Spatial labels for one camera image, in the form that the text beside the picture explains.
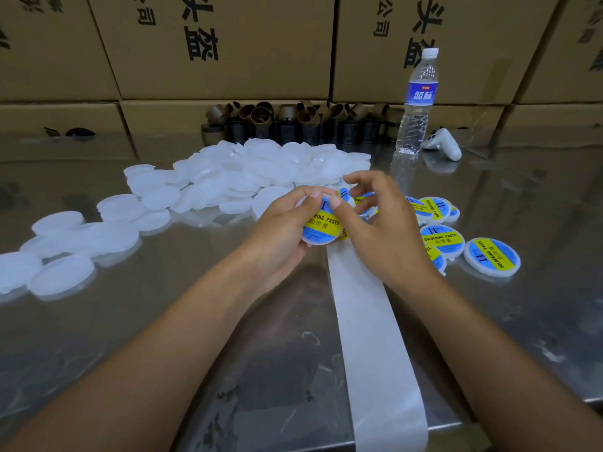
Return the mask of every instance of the clear bottle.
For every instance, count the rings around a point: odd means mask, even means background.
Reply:
[[[438,51],[437,47],[423,49],[421,62],[408,81],[404,116],[396,140],[396,150],[400,152],[418,153],[421,150],[427,131],[427,117],[438,88],[438,72],[435,68]]]

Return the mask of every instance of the white paper strip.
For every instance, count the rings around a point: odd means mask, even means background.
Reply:
[[[423,451],[423,399],[385,288],[350,240],[327,253],[356,450]]]

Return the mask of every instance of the forearm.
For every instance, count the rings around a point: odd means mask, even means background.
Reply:
[[[594,451],[603,421],[443,280],[398,290],[425,324],[494,445]]]
[[[238,253],[215,266],[32,419],[7,450],[166,451],[205,373],[254,300],[253,270]]]

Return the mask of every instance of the fingernail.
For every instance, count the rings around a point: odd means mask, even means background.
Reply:
[[[329,197],[329,204],[331,206],[331,209],[337,209],[337,207],[343,203],[343,200],[341,198],[339,198],[336,195],[331,195]]]

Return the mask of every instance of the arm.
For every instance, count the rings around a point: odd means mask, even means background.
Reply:
[[[497,450],[600,450],[603,421],[500,328],[451,288],[429,261],[411,205],[385,174],[346,176],[368,191],[355,211],[330,198],[358,256],[391,287],[429,330]],[[358,218],[379,205],[374,225]]]
[[[22,427],[6,451],[166,451],[203,377],[253,301],[307,251],[302,227],[333,190],[276,200],[252,236],[168,311]],[[306,196],[298,208],[297,202]]]

